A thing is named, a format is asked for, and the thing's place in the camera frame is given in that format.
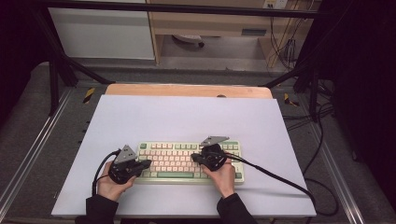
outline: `black controller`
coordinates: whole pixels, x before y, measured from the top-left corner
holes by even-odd
[[[125,184],[134,175],[139,177],[143,170],[150,167],[151,161],[136,161],[136,158],[134,151],[125,146],[111,163],[108,176],[117,184]]]
[[[191,158],[199,164],[205,165],[210,171],[217,171],[227,160],[227,155],[219,144],[203,147],[201,154],[192,153]]]

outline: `metal frame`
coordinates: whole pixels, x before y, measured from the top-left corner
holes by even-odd
[[[44,145],[46,144],[50,134],[55,127],[56,123],[59,120],[59,117],[64,112],[64,109],[67,105],[70,95],[73,93],[74,88],[66,88],[64,91],[61,100],[60,106],[54,112],[53,116],[49,117],[44,124],[43,128],[41,129],[40,133],[38,134],[37,138],[33,142],[32,146],[30,147],[28,153],[26,154],[25,158],[23,159],[20,167],[18,168],[15,175],[12,177],[11,181],[9,181],[6,189],[2,193],[0,197],[0,223],[3,221],[6,213],[11,206],[12,202],[14,201],[15,197],[17,196],[18,192],[20,191],[23,182],[25,181],[26,177],[29,175],[30,170],[32,169],[35,161],[37,160],[41,150],[43,149]]]
[[[68,57],[62,44],[55,37],[47,21],[43,17],[43,8],[75,8],[75,9],[96,9],[96,10],[121,10],[121,11],[147,11],[147,12],[173,12],[173,13],[200,13],[200,14],[219,14],[237,16],[260,16],[260,17],[283,17],[283,18],[305,18],[305,19],[327,19],[332,12],[299,11],[299,10],[276,10],[267,8],[248,8],[248,7],[207,7],[207,6],[188,6],[188,5],[166,5],[166,4],[139,4],[139,3],[115,3],[115,2],[93,2],[93,1],[70,1],[70,0],[25,0],[27,11],[33,22],[33,27],[41,31],[48,43],[45,49],[51,57],[50,76],[51,76],[51,110],[52,115],[59,105],[57,76],[60,75],[66,86],[76,86],[78,79],[72,69],[75,68],[83,74],[92,77],[102,84],[111,84],[114,81],[107,80],[95,74],[90,69],[77,63]]]

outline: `key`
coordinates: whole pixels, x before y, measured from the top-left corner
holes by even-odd
[[[187,172],[158,172],[157,177],[159,178],[194,178],[194,173],[187,173]]]

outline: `green keyboard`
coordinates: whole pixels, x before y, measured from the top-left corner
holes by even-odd
[[[219,143],[221,148],[241,157],[237,141]],[[200,153],[199,143],[142,142],[137,149],[140,161],[151,160],[150,167],[142,172],[135,183],[144,184],[211,184],[211,179],[202,172],[200,165],[192,161],[192,153]],[[235,184],[245,181],[242,162],[232,161],[235,167]]]

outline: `human hand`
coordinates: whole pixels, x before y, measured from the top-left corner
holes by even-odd
[[[235,193],[235,167],[231,165],[231,159],[227,159],[217,171],[211,172],[209,168],[203,164],[201,164],[201,169],[213,180],[215,187],[218,189],[223,199]]]
[[[128,182],[123,185],[117,184],[110,178],[110,176],[108,176],[111,162],[112,161],[108,161],[106,163],[105,169],[101,175],[104,177],[100,178],[98,181],[98,194],[111,201],[116,202],[120,198],[121,194],[134,184],[136,176],[131,177]]]

